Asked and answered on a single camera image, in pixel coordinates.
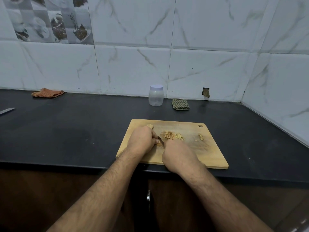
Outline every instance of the hairy forearm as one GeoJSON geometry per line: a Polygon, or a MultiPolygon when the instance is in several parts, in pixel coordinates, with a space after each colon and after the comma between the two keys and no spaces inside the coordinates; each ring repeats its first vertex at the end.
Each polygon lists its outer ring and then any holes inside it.
{"type": "Polygon", "coordinates": [[[198,171],[182,175],[182,178],[195,191],[218,230],[272,231],[219,183],[203,165],[199,166],[198,171]]]}
{"type": "Polygon", "coordinates": [[[129,149],[56,221],[52,231],[110,231],[140,159],[129,149]]]}

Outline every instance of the black countertop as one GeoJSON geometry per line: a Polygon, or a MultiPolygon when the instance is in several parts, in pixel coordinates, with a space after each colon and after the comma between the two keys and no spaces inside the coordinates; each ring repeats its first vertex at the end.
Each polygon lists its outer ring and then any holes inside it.
{"type": "MultiPolygon", "coordinates": [[[[0,167],[48,171],[106,170],[133,118],[205,123],[229,169],[210,169],[227,183],[309,188],[309,148],[240,103],[188,101],[189,111],[148,98],[70,94],[33,98],[29,91],[0,90],[0,167]]],[[[164,165],[136,171],[173,178],[164,165]]]]}

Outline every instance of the plastic jar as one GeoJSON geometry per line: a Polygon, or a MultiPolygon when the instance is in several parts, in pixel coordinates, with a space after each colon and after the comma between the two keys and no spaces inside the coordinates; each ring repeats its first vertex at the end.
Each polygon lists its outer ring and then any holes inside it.
{"type": "Polygon", "coordinates": [[[148,101],[151,106],[161,106],[163,103],[163,97],[163,85],[150,86],[148,101]]]}

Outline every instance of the green checkered cloth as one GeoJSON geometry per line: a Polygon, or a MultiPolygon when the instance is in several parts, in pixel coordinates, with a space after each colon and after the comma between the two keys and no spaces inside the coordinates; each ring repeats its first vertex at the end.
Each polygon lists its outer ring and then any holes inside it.
{"type": "Polygon", "coordinates": [[[185,99],[173,99],[172,100],[173,109],[177,111],[189,110],[189,104],[185,99]]]}

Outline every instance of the knife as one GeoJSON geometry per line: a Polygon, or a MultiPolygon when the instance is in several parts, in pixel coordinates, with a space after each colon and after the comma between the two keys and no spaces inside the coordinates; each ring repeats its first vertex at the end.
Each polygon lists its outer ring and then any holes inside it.
{"type": "Polygon", "coordinates": [[[11,111],[11,110],[13,110],[13,109],[15,109],[15,107],[11,107],[11,108],[5,109],[5,110],[3,110],[3,111],[0,111],[0,115],[3,114],[3,113],[6,113],[6,112],[8,112],[8,111],[11,111]]]}
{"type": "Polygon", "coordinates": [[[164,146],[164,141],[162,141],[159,135],[158,135],[158,139],[160,140],[161,144],[164,146]]]}

